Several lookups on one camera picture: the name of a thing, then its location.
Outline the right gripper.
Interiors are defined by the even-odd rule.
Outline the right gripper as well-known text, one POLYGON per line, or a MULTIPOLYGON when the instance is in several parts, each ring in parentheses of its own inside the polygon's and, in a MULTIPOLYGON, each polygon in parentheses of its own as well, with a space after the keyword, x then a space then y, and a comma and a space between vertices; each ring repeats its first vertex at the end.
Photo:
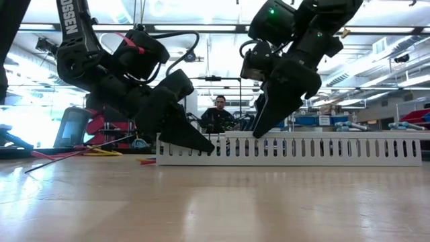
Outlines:
POLYGON ((338 37, 326 32, 305 32, 282 54, 271 72, 271 77, 286 83, 266 81, 261 86, 263 94, 256 100, 253 136, 261 138, 285 120, 302 104, 301 96, 310 99, 321 87, 318 65, 325 55, 335 56, 343 49, 338 37))

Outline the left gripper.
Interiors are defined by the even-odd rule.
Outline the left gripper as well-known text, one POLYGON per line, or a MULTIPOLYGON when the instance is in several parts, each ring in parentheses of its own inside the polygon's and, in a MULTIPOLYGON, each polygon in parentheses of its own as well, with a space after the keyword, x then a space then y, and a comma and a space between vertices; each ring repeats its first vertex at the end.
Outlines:
POLYGON ((159 134, 159 140, 211 153, 215 146, 188 121, 184 107, 166 87, 153 89, 105 75, 97 82, 97 99, 127 118, 135 119, 145 134, 159 134))

